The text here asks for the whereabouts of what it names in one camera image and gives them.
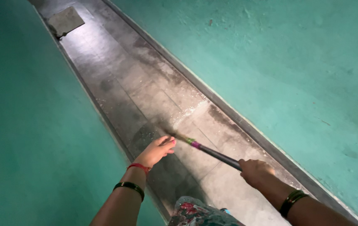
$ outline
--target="hand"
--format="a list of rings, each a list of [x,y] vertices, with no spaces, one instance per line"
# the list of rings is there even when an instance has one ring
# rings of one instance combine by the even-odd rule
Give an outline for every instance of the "hand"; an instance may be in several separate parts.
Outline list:
[[[169,136],[163,136],[151,142],[133,163],[140,163],[145,167],[152,168],[162,157],[172,154],[173,150],[171,148],[175,147],[176,140],[174,137],[171,137],[168,142],[163,144],[167,138],[169,138]]]
[[[240,159],[239,165],[242,168],[240,175],[253,188],[256,188],[256,186],[264,180],[265,176],[275,175],[274,168],[260,160],[249,159],[245,161],[244,159]]]

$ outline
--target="bangle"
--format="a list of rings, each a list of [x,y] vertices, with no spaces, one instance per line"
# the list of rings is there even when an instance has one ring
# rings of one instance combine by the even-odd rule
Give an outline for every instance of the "bangle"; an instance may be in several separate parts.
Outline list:
[[[132,163],[130,166],[127,167],[126,170],[128,170],[130,167],[142,168],[144,170],[144,172],[146,173],[146,177],[148,176],[148,172],[151,170],[151,167],[145,167],[145,166],[141,165],[140,163]]]
[[[294,203],[296,203],[299,199],[309,196],[305,194],[302,190],[294,190],[292,193],[289,194],[289,196],[285,199],[285,201],[282,203],[281,208],[279,209],[279,213],[283,218],[287,218],[288,212],[293,206]]]
[[[138,192],[140,194],[141,202],[143,202],[143,200],[144,200],[144,191],[143,191],[143,189],[141,189],[136,184],[134,184],[132,182],[119,182],[119,183],[117,183],[115,185],[115,187],[114,187],[114,189],[112,191],[114,191],[118,187],[128,187],[128,188],[131,188],[131,189],[135,190],[136,192]]]

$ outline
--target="teal wall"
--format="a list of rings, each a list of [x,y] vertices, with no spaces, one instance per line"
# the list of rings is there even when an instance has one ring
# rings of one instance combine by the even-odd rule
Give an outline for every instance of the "teal wall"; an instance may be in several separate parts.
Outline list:
[[[0,225],[88,225],[126,161],[40,18],[0,1]],[[164,225],[149,197],[139,225]]]
[[[358,1],[112,2],[358,214]]]

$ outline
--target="patterned fabric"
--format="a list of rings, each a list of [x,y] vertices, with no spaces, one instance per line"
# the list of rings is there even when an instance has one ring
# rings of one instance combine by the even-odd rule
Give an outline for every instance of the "patterned fabric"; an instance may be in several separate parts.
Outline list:
[[[245,226],[231,215],[207,206],[200,200],[183,196],[175,205],[168,226]]]

